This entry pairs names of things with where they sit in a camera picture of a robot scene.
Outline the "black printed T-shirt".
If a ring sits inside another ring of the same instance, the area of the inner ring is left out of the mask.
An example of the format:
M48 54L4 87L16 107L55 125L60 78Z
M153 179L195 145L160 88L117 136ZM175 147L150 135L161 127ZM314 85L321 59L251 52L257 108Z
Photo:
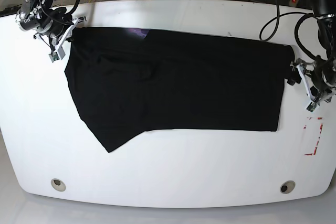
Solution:
M274 132L292 47L127 28L74 29L65 68L80 118L108 152L153 130Z

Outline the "red tape rectangle marker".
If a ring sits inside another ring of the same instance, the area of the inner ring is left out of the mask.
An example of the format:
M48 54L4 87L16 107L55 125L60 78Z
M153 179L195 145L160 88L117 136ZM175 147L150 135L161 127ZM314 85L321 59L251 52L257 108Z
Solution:
M301 135L301 149L304 156L316 155L323 123L323 117L307 117Z

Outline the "right table grommet hole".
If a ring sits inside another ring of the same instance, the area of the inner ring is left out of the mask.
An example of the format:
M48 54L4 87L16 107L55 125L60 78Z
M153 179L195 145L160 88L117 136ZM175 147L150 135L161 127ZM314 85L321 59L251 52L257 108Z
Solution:
M282 194L289 194L294 190L295 186L296 183L293 180L286 181L280 186L280 192Z

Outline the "table grommet hole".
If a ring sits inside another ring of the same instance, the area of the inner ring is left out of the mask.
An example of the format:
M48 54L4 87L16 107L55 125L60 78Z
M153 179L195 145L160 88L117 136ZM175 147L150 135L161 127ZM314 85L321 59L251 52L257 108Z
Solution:
M280 192L282 194L289 194L294 190L295 186L296 183L293 180L286 181L280 186Z
M63 192L66 190L66 185L64 182L62 182L61 180L59 179L52 179L51 180L51 186L53 187L53 189L55 189L56 191L60 191L60 192Z

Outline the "left table grommet hole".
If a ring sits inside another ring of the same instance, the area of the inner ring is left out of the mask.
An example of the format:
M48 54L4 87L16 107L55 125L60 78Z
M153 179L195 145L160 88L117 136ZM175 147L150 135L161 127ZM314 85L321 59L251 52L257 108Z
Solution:
M55 189L56 191L60 191L60 192L63 192L66 190L66 185L64 182L62 182L61 180L59 179L52 179L51 180L51 186L53 187L53 189Z

